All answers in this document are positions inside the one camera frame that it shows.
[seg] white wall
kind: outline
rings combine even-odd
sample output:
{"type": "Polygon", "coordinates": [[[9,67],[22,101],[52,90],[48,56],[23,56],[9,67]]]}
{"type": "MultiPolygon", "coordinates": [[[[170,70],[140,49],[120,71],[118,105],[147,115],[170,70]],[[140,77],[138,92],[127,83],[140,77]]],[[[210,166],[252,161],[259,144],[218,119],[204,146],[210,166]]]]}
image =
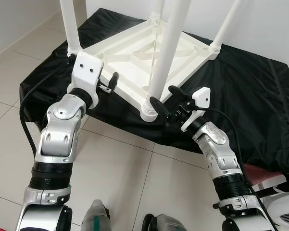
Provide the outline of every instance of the white wall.
{"type": "MultiPolygon", "coordinates": [[[[175,0],[165,0],[167,20],[175,0]]],[[[148,19],[154,0],[86,0],[88,16],[99,7],[148,19]]],[[[192,0],[184,30],[214,39],[234,0],[192,0]]],[[[289,65],[289,0],[245,0],[224,42],[289,65]]]]}
{"type": "Polygon", "coordinates": [[[59,0],[0,0],[0,52],[59,8],[59,0]]]}

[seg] red object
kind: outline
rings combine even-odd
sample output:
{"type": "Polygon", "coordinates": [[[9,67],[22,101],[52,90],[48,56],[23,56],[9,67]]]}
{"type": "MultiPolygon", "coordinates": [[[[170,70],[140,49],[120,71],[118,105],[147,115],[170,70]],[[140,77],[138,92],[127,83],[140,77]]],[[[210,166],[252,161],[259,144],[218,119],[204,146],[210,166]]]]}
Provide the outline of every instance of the red object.
{"type": "Polygon", "coordinates": [[[249,164],[244,164],[244,166],[245,166],[248,180],[250,180],[253,185],[261,183],[264,180],[267,180],[269,178],[282,175],[281,172],[269,172],[265,169],[262,169],[253,165],[249,165],[249,164]]]}

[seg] baseboard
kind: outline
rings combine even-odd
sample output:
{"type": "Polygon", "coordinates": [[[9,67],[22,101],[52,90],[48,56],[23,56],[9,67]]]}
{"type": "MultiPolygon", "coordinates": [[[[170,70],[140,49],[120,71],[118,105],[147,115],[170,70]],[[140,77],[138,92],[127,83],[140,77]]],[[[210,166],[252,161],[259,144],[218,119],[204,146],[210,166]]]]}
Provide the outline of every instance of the baseboard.
{"type": "MultiPolygon", "coordinates": [[[[77,5],[81,2],[82,0],[74,0],[74,5],[77,5]]],[[[47,23],[49,23],[54,17],[56,17],[58,14],[61,13],[61,8],[56,11],[52,16],[48,17],[46,20],[38,24],[36,27],[34,27],[32,30],[30,30],[28,33],[24,34],[21,36],[18,40],[13,42],[11,45],[9,45],[7,48],[5,48],[3,51],[0,52],[0,62],[5,59],[9,54],[17,50],[21,44],[22,41],[25,40],[27,37],[29,37],[32,33],[40,29],[41,27],[45,26],[47,23]]]]}

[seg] black cable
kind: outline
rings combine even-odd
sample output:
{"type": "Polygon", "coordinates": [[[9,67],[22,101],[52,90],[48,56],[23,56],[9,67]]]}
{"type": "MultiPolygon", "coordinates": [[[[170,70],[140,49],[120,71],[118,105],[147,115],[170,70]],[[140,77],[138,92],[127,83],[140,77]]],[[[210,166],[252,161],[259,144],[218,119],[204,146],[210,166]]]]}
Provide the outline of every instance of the black cable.
{"type": "Polygon", "coordinates": [[[268,217],[268,219],[269,219],[270,223],[272,224],[273,228],[277,231],[277,228],[276,228],[274,222],[271,220],[271,218],[270,218],[270,216],[269,216],[269,214],[268,214],[265,206],[263,205],[263,203],[262,203],[262,201],[260,200],[259,196],[258,196],[258,195],[256,194],[256,192],[254,191],[251,182],[248,181],[247,174],[246,174],[246,170],[245,170],[245,166],[244,166],[244,163],[243,163],[243,161],[242,161],[242,155],[241,155],[240,144],[239,144],[239,137],[238,137],[238,135],[237,135],[236,129],[235,129],[234,124],[232,123],[231,119],[230,119],[226,114],[224,114],[223,112],[221,112],[221,111],[219,111],[219,110],[217,110],[217,109],[214,109],[214,108],[203,108],[203,107],[198,107],[198,106],[196,106],[195,110],[217,112],[217,113],[223,115],[224,118],[226,118],[227,121],[230,123],[230,125],[231,125],[231,127],[232,127],[232,130],[233,130],[233,132],[234,132],[234,137],[235,137],[235,141],[236,141],[237,152],[238,152],[238,159],[239,159],[239,164],[240,164],[240,170],[241,170],[241,172],[242,172],[242,174],[243,174],[243,177],[244,177],[244,179],[245,179],[245,182],[248,184],[249,189],[250,189],[250,191],[252,192],[252,194],[256,196],[256,198],[257,198],[257,200],[259,201],[259,204],[260,204],[262,210],[266,213],[266,216],[268,217]]]}
{"type": "Polygon", "coordinates": [[[65,68],[67,65],[69,64],[69,62],[67,63],[62,63],[60,66],[58,66],[53,72],[51,72],[50,74],[48,74],[47,76],[45,76],[40,82],[37,83],[37,85],[35,85],[28,93],[27,95],[25,95],[25,97],[23,98],[20,108],[19,108],[19,117],[20,117],[20,122],[21,125],[23,126],[25,135],[27,136],[27,139],[29,141],[29,144],[31,146],[32,152],[33,152],[33,156],[35,157],[36,154],[36,147],[34,144],[34,141],[32,139],[32,136],[28,130],[28,127],[25,123],[25,105],[26,102],[28,101],[28,99],[30,98],[30,96],[36,91],[36,89],[42,84],[44,83],[47,79],[49,79],[51,76],[53,76],[54,74],[56,74],[59,70],[62,70],[63,68],[65,68]]]}

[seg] black rubber grip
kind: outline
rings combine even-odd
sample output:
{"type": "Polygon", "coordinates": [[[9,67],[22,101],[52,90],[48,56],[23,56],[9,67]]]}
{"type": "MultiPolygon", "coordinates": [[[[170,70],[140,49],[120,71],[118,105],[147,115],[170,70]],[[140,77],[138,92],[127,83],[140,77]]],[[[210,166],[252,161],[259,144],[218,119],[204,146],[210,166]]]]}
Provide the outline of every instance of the black rubber grip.
{"type": "Polygon", "coordinates": [[[170,116],[170,113],[166,109],[165,105],[155,97],[150,97],[150,103],[157,112],[157,114],[162,118],[162,120],[167,121],[170,116]]]}
{"type": "Polygon", "coordinates": [[[232,197],[252,195],[250,186],[241,174],[219,177],[213,180],[219,200],[232,197]]]}
{"type": "Polygon", "coordinates": [[[187,131],[191,134],[195,134],[198,130],[207,122],[202,116],[199,116],[195,121],[193,121],[187,128],[187,131]]]}
{"type": "Polygon", "coordinates": [[[181,88],[177,86],[169,86],[168,89],[178,101],[183,102],[188,100],[188,94],[186,94],[181,88]]]}
{"type": "Polygon", "coordinates": [[[56,231],[70,231],[72,226],[72,216],[72,209],[64,206],[58,220],[56,231]]]}
{"type": "Polygon", "coordinates": [[[82,99],[86,103],[87,109],[91,107],[93,104],[92,97],[87,93],[85,90],[80,89],[80,88],[73,88],[70,92],[71,95],[75,95],[82,99]]]}
{"type": "Polygon", "coordinates": [[[115,90],[118,80],[119,80],[119,74],[117,72],[114,72],[108,84],[108,87],[111,89],[111,92],[115,90]]]}
{"type": "Polygon", "coordinates": [[[73,163],[52,164],[35,162],[29,186],[40,190],[64,189],[69,186],[73,163]]]}
{"type": "Polygon", "coordinates": [[[237,224],[231,218],[226,219],[222,223],[222,231],[239,231],[237,224]]]}

